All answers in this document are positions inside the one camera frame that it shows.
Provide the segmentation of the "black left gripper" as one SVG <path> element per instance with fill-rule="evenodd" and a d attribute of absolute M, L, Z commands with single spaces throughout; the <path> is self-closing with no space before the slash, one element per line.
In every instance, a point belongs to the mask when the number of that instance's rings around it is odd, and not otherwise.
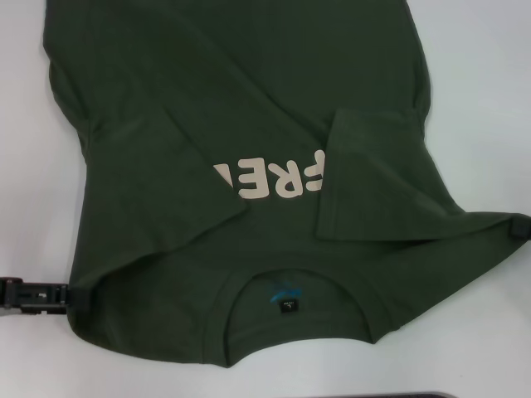
<path fill-rule="evenodd" d="M 90 291 L 66 284 L 26 283 L 22 279 L 1 278 L 1 315 L 64 315 L 72 310 L 90 309 Z"/>

